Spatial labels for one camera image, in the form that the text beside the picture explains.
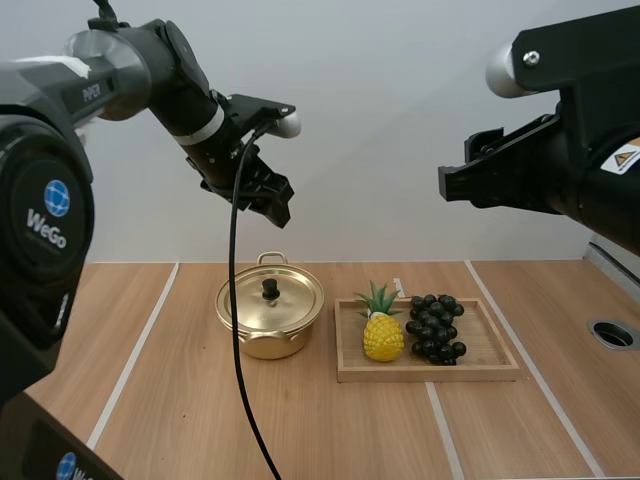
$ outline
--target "yellow warning sticker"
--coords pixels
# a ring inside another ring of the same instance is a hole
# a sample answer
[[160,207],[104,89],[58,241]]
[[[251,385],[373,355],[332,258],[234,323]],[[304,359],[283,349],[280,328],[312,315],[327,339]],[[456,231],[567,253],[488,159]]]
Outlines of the yellow warning sticker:
[[600,168],[616,175],[624,175],[638,160],[640,160],[640,146],[628,143],[607,158]]
[[616,163],[618,164],[619,167],[621,167],[622,165],[624,165],[624,162],[626,162],[627,160],[629,160],[629,158],[631,158],[632,155],[633,155],[633,152],[619,153],[618,155],[615,156]]

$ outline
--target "white wall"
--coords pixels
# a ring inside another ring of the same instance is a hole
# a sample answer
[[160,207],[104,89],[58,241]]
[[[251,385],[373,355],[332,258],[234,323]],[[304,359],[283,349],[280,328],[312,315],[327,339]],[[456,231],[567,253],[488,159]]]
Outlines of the white wall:
[[[488,57],[523,29],[635,4],[600,0],[112,0],[122,20],[171,19],[213,87],[295,104],[301,137],[261,140],[296,195],[285,230],[241,215],[240,258],[577,258],[590,234],[568,219],[445,203],[439,165],[463,141],[551,111],[557,96],[502,100]],[[89,0],[11,2],[0,58],[55,53],[95,14]],[[29,32],[38,31],[38,35]],[[90,132],[97,226],[90,260],[221,261],[229,206],[202,192],[148,113]]]

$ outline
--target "wooden tray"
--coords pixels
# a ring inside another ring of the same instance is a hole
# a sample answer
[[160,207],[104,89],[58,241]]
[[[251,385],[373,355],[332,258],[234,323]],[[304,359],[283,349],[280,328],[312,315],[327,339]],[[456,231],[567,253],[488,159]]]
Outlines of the wooden tray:
[[494,382],[520,378],[516,363],[506,342],[500,335],[487,309],[479,299],[458,300],[465,313],[456,317],[458,329],[455,341],[467,345],[467,354],[458,358],[458,365],[436,366],[411,353],[416,341],[405,330],[410,320],[411,299],[398,299],[393,309],[402,327],[405,348],[393,362],[375,362],[367,357],[362,346],[362,334],[367,319],[358,312],[362,303],[354,299],[336,300],[336,346],[338,353],[338,382]]

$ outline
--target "blue globe logo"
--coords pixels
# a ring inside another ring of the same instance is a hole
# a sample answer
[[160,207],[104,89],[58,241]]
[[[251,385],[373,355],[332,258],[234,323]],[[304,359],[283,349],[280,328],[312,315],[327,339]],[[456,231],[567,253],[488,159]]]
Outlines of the blue globe logo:
[[62,457],[56,470],[56,480],[69,480],[76,469],[76,455],[69,452]]
[[51,180],[44,189],[44,204],[54,217],[64,217],[69,211],[69,189],[60,180]]

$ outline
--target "grapes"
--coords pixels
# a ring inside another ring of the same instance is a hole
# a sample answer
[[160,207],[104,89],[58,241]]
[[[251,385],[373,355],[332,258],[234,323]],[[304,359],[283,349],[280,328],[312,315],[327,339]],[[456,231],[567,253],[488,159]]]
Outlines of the grapes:
[[431,315],[429,314],[429,312],[427,310],[422,310],[419,314],[418,314],[418,320],[420,320],[420,323],[422,323],[422,325],[426,325],[427,324],[427,319],[431,317]]
[[456,305],[456,308],[453,309],[454,317],[461,317],[464,314],[464,307],[460,304]]
[[429,340],[429,339],[433,338],[433,334],[434,333],[435,332],[433,331],[433,328],[423,326],[420,329],[420,331],[418,332],[418,338],[420,340]]
[[424,303],[426,304],[427,308],[429,308],[431,304],[435,301],[436,301],[435,295],[427,295],[424,297]]
[[440,328],[440,320],[438,320],[436,317],[432,317],[431,315],[429,315],[427,319],[424,321],[423,325],[426,325],[427,327],[431,327],[434,330],[437,330],[438,328]]
[[404,328],[407,331],[407,333],[410,333],[411,335],[417,335],[420,332],[420,329],[422,328],[422,324],[417,320],[411,320],[407,322]]
[[413,355],[429,360],[433,365],[457,365],[456,359],[467,353],[462,342],[449,344],[458,337],[453,326],[455,317],[464,314],[464,307],[451,295],[425,295],[411,298],[411,320],[405,325],[407,333],[417,341],[411,345]]
[[438,357],[442,360],[453,357],[453,347],[451,347],[451,345],[440,345]]
[[426,340],[422,342],[422,351],[427,355],[433,355],[438,351],[440,346],[435,340]]
[[453,353],[455,353],[458,357],[462,357],[465,353],[467,353],[467,346],[462,342],[454,343],[453,345],[451,345],[451,348],[453,348]]
[[451,335],[446,328],[440,328],[436,330],[435,336],[433,338],[436,342],[447,343],[449,340],[451,340]]
[[424,298],[422,297],[412,297],[411,298],[411,306],[417,312],[424,310],[426,308],[426,304],[424,303]]
[[434,317],[440,318],[440,316],[444,313],[444,307],[440,302],[433,302],[429,307],[429,313]]
[[453,315],[451,315],[449,312],[444,312],[440,316],[440,325],[442,325],[443,327],[450,327],[452,323]]
[[453,297],[450,297],[449,295],[445,295],[444,297],[438,299],[438,301],[442,304],[442,306],[447,312],[451,312],[451,313],[453,313],[453,310],[456,308],[456,305],[457,305],[456,299]]
[[411,345],[411,351],[413,352],[414,355],[422,355],[422,342],[416,342],[413,345]]

